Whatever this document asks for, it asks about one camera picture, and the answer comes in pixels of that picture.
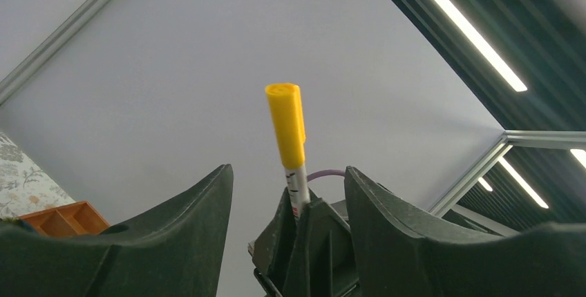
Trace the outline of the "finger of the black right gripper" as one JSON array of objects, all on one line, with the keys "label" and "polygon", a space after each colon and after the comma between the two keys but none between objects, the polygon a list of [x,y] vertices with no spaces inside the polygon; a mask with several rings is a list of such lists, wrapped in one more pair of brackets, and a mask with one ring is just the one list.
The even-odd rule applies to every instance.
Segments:
[{"label": "finger of the black right gripper", "polygon": [[303,210],[283,296],[358,296],[359,277],[349,224],[315,195]]},{"label": "finger of the black right gripper", "polygon": [[296,219],[289,193],[283,193],[274,217],[254,241],[252,262],[275,286],[283,286],[296,239]]}]

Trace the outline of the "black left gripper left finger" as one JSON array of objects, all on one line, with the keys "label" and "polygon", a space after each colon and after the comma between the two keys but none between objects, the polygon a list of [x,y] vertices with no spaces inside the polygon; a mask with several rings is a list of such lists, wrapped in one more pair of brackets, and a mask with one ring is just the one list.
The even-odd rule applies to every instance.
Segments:
[{"label": "black left gripper left finger", "polygon": [[231,165],[220,165],[97,235],[47,237],[3,223],[1,295],[215,296],[233,185]]}]

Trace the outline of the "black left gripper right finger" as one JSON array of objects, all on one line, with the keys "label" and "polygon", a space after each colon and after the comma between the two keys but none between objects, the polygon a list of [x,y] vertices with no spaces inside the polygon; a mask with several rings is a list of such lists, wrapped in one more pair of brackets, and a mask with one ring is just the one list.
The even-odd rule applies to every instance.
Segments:
[{"label": "black left gripper right finger", "polygon": [[364,296],[585,295],[583,224],[496,236],[432,215],[352,166],[344,189]]}]

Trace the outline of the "yellow marker cap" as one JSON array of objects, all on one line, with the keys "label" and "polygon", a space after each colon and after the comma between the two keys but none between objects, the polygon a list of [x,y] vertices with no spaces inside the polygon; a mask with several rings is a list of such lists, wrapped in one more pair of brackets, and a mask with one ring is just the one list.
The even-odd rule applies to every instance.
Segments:
[{"label": "yellow marker cap", "polygon": [[301,90],[291,83],[270,84],[265,94],[278,144],[281,163],[286,169],[305,164],[306,141]]}]

